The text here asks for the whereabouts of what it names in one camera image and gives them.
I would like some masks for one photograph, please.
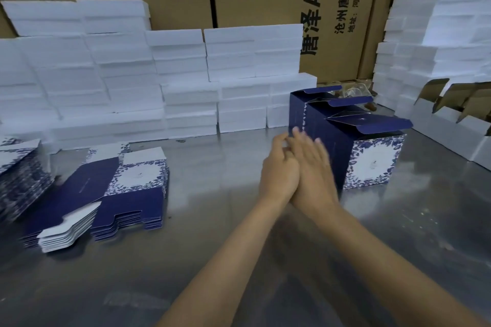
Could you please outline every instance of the person's left hand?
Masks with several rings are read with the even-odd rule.
[[[300,166],[293,153],[283,149],[283,141],[288,133],[273,138],[271,152],[263,162],[261,182],[259,183],[259,200],[273,201],[284,208],[298,187]]]

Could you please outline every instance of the reflective metal surface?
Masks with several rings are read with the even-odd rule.
[[[87,233],[68,250],[24,250],[0,238],[2,326],[152,326],[254,203],[272,137],[258,130],[133,144],[169,160],[164,228],[107,243]],[[84,152],[61,152],[65,177]],[[491,173],[410,131],[388,185],[342,203],[377,237],[491,320]],[[234,326],[395,325],[328,241],[293,208],[273,228]]]

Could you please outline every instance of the person's right hand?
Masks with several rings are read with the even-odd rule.
[[[291,199],[293,206],[315,223],[342,210],[328,152],[321,140],[312,141],[295,127],[293,137],[287,138],[287,142],[300,164],[300,182]]]

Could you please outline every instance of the bare skin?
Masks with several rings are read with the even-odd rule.
[[[391,250],[338,201],[326,149],[293,130],[273,140],[255,207],[191,281],[158,327],[228,327],[275,221],[289,201],[351,263],[401,326],[489,326]],[[282,147],[286,141],[289,147]]]

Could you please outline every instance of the open blue box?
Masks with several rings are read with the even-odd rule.
[[[406,137],[401,130],[411,128],[411,121],[355,106],[371,102],[371,96],[338,98],[329,93],[340,89],[292,92],[289,130],[298,127],[322,140],[339,191],[388,182]]]

